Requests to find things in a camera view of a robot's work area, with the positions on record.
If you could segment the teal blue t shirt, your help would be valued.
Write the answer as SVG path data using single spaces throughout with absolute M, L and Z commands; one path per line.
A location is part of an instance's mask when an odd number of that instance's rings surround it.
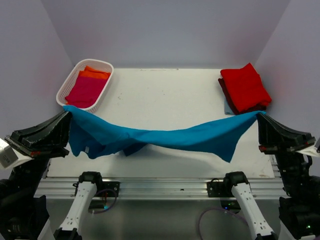
M 147 130 L 111 124 L 98 116 L 66 105 L 72 114 L 69 145 L 74 156 L 85 152 L 90 159 L 123 152 L 130 156 L 146 145 L 211 153 L 229 163 L 241 136 L 264 111 L 253 111 L 205 122 L 186 129 Z

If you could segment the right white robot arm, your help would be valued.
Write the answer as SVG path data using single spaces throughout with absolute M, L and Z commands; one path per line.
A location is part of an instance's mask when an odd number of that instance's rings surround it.
M 293 130 L 266 114 L 257 115 L 260 152 L 273 155 L 287 197 L 279 198 L 280 234 L 265 220 L 242 172 L 230 172 L 223 183 L 236 198 L 253 240 L 318 240 L 320 238 L 320 178 L 311 176 L 313 159 L 301 153 L 315 144 L 308 132 Z

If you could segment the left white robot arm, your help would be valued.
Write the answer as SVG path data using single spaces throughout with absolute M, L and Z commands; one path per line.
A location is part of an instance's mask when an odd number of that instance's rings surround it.
M 81 227 L 92 198 L 102 185 L 98 172 L 84 172 L 67 216 L 51 230 L 45 195 L 35 197 L 53 158 L 69 154 L 72 113 L 62 111 L 36 126 L 15 130 L 0 141 L 0 165 L 10 168 L 0 181 L 0 234 L 6 240 L 80 240 Z

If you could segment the folded light blue t shirt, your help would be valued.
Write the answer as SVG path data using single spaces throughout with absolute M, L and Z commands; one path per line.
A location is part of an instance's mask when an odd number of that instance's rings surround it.
M 225 99 L 224 100 L 224 113 L 226 115 L 234 115 L 234 112 L 232 111 L 232 109 L 230 108 L 227 100 Z

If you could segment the folded red t shirt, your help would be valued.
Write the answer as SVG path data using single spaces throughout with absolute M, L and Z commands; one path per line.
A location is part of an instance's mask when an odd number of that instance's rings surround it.
M 222 69 L 218 82 L 235 115 L 264 111 L 272 98 L 251 63 L 238 69 Z

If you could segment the magenta pink t shirt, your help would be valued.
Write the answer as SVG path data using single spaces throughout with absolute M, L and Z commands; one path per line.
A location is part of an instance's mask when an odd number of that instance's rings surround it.
M 78 76 L 75 85 L 65 97 L 66 104 L 82 109 L 91 107 L 107 82 L 107 79 Z

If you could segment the white plastic laundry basket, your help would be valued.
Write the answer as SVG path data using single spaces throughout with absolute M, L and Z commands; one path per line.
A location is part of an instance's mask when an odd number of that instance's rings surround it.
M 108 62 L 90 58 L 81 60 L 60 87 L 56 102 L 60 106 L 70 105 L 95 113 L 107 93 L 113 73 L 114 67 Z

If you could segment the orange t shirt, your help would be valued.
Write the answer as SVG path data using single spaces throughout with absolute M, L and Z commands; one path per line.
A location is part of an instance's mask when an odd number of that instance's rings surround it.
M 80 70 L 77 77 L 90 77 L 96 79 L 107 79 L 109 80 L 111 76 L 110 72 L 104 72 L 100 70 L 96 70 L 92 67 L 86 66 L 84 70 Z

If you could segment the aluminium mounting rail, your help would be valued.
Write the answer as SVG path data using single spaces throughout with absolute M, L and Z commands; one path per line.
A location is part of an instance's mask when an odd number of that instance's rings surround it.
M 77 178 L 47 177 L 40 181 L 35 196 L 47 199 L 72 200 Z M 206 200 L 210 178 L 103 178 L 104 182 L 119 182 L 121 200 Z M 251 192 L 257 200 L 277 200 L 286 197 L 283 183 L 276 178 L 251 178 Z

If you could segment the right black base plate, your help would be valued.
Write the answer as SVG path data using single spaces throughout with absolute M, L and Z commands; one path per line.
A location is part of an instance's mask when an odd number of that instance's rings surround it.
M 213 178 L 206 183 L 207 196 L 209 198 L 231 198 L 233 194 L 224 180 Z

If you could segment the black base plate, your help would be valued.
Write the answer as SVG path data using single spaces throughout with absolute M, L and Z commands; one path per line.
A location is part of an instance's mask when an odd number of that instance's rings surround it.
M 233 194 L 224 180 L 213 178 L 206 183 L 207 196 L 209 198 L 231 198 Z
M 104 191 L 98 194 L 98 197 L 118 197 L 120 190 L 120 182 L 119 181 L 103 181 L 102 185 L 98 187 L 97 192 Z

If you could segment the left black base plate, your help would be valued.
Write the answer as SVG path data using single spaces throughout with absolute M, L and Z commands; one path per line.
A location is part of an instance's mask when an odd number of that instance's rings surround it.
M 98 194 L 98 197 L 118 197 L 120 190 L 120 182 L 119 181 L 103 181 L 102 185 L 98 187 L 97 192 L 104 191 Z

